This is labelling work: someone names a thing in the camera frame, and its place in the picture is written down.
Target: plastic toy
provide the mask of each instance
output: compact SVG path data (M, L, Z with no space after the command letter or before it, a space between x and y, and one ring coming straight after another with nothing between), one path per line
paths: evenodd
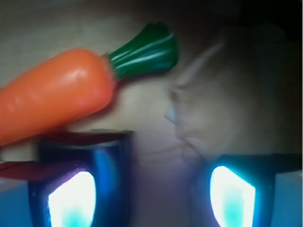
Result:
M104 108L117 81L167 71L177 43L161 23L101 57L85 49L63 52L0 90L0 146L51 130Z

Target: carrot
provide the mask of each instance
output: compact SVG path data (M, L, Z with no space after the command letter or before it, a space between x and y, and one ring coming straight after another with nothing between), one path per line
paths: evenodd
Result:
M166 71L177 61L173 34L159 23L109 55L63 52L0 90L0 146L94 113L111 101L118 80Z

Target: led light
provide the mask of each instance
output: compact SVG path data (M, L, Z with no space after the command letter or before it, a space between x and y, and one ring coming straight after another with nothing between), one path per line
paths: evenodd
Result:
M210 197L214 216L221 227L251 227L256 189L230 169L214 169Z
M90 227L96 206L95 179L79 172L48 197L52 227Z

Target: orange carrot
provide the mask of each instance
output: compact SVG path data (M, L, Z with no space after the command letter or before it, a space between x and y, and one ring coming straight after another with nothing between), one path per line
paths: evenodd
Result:
M0 146L94 113L111 101L119 79L169 70L177 59L176 42L163 24L148 25L110 55L61 53L0 90Z

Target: blue light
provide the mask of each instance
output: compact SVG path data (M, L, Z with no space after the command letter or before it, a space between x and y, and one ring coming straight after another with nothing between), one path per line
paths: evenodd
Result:
M95 179L79 172L48 197L52 227L90 227L96 206Z
M256 189L230 169L214 169L210 197L214 216L221 227L251 227Z

